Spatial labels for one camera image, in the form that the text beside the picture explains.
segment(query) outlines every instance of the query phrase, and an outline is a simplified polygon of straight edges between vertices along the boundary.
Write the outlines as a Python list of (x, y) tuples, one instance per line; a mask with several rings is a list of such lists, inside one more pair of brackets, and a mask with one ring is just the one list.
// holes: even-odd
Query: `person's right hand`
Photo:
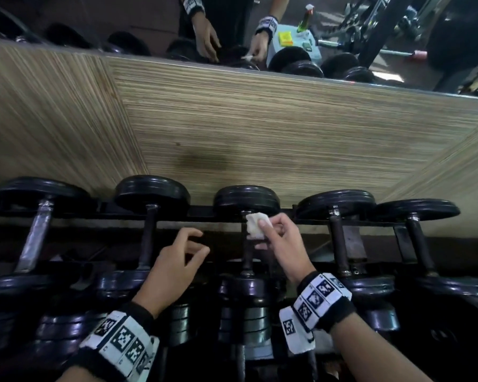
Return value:
[(214, 42), (218, 48), (221, 48), (221, 44), (210, 21), (205, 17), (204, 13), (197, 12), (191, 18), (191, 22), (193, 23), (193, 29), (195, 30), (198, 53), (201, 56), (207, 57), (211, 61), (218, 63), (219, 60), (217, 59), (216, 50), (212, 46), (212, 42)]
[[(308, 274), (316, 270), (306, 253), (299, 228), (285, 213), (280, 213), (269, 220), (273, 227), (263, 220), (258, 221), (258, 226), (269, 239), (274, 256), (288, 279), (298, 285)], [(268, 246), (261, 243), (255, 245), (255, 248), (267, 249)]]

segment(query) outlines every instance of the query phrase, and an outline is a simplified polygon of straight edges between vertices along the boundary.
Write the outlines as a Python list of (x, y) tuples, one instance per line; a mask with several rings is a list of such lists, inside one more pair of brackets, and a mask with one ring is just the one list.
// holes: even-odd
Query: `hand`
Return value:
[[(174, 243), (164, 247), (150, 270), (147, 279), (133, 302), (146, 308), (156, 318), (190, 286), (200, 265), (210, 252), (208, 246), (188, 241), (188, 237), (201, 237), (195, 228), (182, 228)], [(185, 264), (185, 254), (193, 255)]]
[(268, 56), (269, 35), (262, 31), (251, 38), (250, 50), (247, 55), (253, 55), (252, 60), (262, 63)]
[(216, 50), (212, 46), (211, 39), (218, 48), (221, 48), (221, 44), (210, 21), (205, 17), (204, 13), (196, 12), (191, 18), (191, 22), (193, 23), (193, 29), (195, 30), (198, 53), (200, 53), (201, 56), (207, 57), (211, 61), (218, 63), (219, 60), (216, 56)]
[[(285, 214), (271, 217), (271, 228), (265, 221), (259, 220), (258, 226), (269, 239), (274, 256), (280, 263), (288, 279), (298, 285), (308, 274), (315, 271), (303, 245), (299, 228)], [(255, 245), (256, 249), (267, 249), (266, 243)]]

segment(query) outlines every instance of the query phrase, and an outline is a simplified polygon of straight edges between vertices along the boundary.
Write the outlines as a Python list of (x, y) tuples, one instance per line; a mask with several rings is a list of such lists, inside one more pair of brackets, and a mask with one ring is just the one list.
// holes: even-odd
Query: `yellow sponge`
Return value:
[(278, 34), (278, 38), (280, 39), (280, 45), (282, 47), (290, 47), (294, 45), (290, 31), (280, 32)]

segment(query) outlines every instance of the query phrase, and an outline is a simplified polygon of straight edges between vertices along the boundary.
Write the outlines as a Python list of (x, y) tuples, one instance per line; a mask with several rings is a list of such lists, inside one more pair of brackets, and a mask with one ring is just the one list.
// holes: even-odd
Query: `wristband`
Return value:
[(352, 293), (332, 274), (317, 274), (303, 289), (293, 310), (296, 318), (311, 331), (319, 327), (329, 331), (355, 311), (350, 302)]
[(154, 359), (159, 338), (151, 336), (154, 318), (130, 302), (113, 311), (82, 341), (66, 368), (80, 366), (107, 382), (137, 382)]
[(276, 32), (276, 28), (278, 28), (278, 20), (274, 16), (267, 16), (261, 19), (258, 22), (257, 29), (255, 34), (260, 32), (267, 32), (269, 35), (269, 43), (273, 39), (274, 33)]
[(184, 0), (182, 2), (182, 5), (189, 19), (191, 19), (197, 12), (202, 12), (205, 14), (204, 4), (202, 0)]

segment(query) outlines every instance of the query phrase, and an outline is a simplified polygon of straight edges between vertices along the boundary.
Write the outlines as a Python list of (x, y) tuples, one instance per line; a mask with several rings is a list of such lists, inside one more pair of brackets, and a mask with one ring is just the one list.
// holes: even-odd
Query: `person's left hand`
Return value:
[(262, 63), (268, 56), (269, 35), (262, 31), (257, 33), (251, 39), (250, 50), (246, 56), (252, 55), (252, 60), (257, 63)]
[[(133, 302), (146, 308), (156, 318), (190, 286), (200, 265), (210, 252), (208, 246), (189, 241), (188, 237), (201, 237), (195, 228), (182, 228), (174, 243), (164, 247), (150, 270), (147, 279)], [(185, 254), (193, 255), (188, 264)]]

